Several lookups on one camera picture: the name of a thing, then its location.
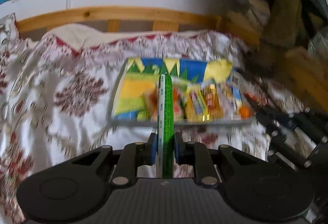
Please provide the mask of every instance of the floral bedspread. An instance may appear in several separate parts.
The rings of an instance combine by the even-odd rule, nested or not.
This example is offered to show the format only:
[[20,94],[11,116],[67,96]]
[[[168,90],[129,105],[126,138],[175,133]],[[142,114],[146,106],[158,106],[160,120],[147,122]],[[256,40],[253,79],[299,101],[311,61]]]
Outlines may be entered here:
[[[242,66],[237,41],[208,32],[193,38],[152,35],[74,50],[46,35],[32,49],[15,40],[0,48],[0,223],[21,223],[16,189],[29,175],[101,145],[114,149],[147,141],[152,128],[108,126],[108,104],[116,77],[128,57],[176,57],[211,61],[222,57]],[[230,144],[265,159],[262,127],[183,131],[185,140],[208,147]],[[153,177],[154,167],[139,176]],[[176,177],[191,170],[176,166]]]

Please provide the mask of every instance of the orange ball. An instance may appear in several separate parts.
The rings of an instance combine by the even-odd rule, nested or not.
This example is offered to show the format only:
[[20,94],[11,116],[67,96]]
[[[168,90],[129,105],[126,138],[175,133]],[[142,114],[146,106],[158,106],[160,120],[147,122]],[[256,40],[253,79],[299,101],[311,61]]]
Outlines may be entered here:
[[245,105],[243,105],[240,109],[239,109],[239,115],[245,119],[245,118],[249,118],[251,113],[249,111],[249,108]]

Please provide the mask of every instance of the wooden furniture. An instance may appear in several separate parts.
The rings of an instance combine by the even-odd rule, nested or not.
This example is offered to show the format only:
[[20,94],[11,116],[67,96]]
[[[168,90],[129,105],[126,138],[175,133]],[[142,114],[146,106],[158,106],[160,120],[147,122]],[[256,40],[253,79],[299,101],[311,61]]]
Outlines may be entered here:
[[[260,34],[226,17],[197,15],[175,10],[141,7],[85,7],[52,12],[18,22],[21,33],[52,28],[74,22],[106,20],[108,32],[119,32],[121,20],[153,21],[153,31],[177,32],[180,24],[230,33],[248,45],[258,47]],[[328,69],[308,56],[306,49],[296,48],[283,56],[276,66],[279,81],[291,89],[306,105],[328,112]]]

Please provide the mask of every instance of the gray ribbed surface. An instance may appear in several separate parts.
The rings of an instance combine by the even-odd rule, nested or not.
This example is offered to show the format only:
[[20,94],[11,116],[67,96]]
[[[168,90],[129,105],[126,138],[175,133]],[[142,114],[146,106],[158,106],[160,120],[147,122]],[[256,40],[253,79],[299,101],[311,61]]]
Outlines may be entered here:
[[[76,224],[200,224],[260,223],[235,213],[220,194],[192,179],[139,179],[128,189],[114,191],[94,215]],[[303,219],[288,222],[305,224]]]

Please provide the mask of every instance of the wooden headboard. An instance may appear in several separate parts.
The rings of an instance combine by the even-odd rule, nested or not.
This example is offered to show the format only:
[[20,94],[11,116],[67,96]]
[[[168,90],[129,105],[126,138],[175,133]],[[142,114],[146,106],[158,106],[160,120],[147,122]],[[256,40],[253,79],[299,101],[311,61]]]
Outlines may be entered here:
[[120,20],[148,20],[154,22],[153,31],[177,32],[180,24],[188,24],[231,33],[254,47],[260,44],[259,33],[233,23],[227,18],[149,7],[101,6],[69,9],[21,20],[18,22],[18,28],[21,33],[25,33],[41,28],[51,30],[68,23],[96,20],[108,21],[108,32],[118,32]]

